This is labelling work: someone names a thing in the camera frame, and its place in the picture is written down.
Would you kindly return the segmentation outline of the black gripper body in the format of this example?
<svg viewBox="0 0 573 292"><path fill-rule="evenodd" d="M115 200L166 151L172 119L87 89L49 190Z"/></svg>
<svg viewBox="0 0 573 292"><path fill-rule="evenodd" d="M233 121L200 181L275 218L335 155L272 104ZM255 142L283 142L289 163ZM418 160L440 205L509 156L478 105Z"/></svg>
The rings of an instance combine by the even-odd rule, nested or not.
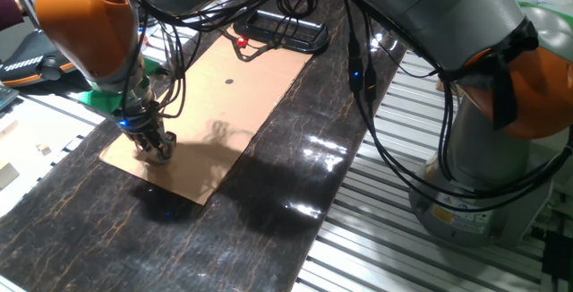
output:
<svg viewBox="0 0 573 292"><path fill-rule="evenodd" d="M117 123L125 133L144 133L149 143L158 143L159 136L165 133L157 101L150 101L139 110L119 116Z"/></svg>

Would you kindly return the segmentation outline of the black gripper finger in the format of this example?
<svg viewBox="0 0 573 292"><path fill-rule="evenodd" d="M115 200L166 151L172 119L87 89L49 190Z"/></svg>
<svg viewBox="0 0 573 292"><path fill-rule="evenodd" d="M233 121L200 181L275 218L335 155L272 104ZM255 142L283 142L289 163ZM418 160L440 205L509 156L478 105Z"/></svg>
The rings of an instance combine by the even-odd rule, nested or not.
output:
<svg viewBox="0 0 573 292"><path fill-rule="evenodd" d="M159 136L157 147L157 161L161 164L168 163L174 155L176 146L176 134L165 132Z"/></svg>
<svg viewBox="0 0 573 292"><path fill-rule="evenodd" d="M150 147L144 133L127 132L126 136L135 144L137 149L148 149Z"/></svg>

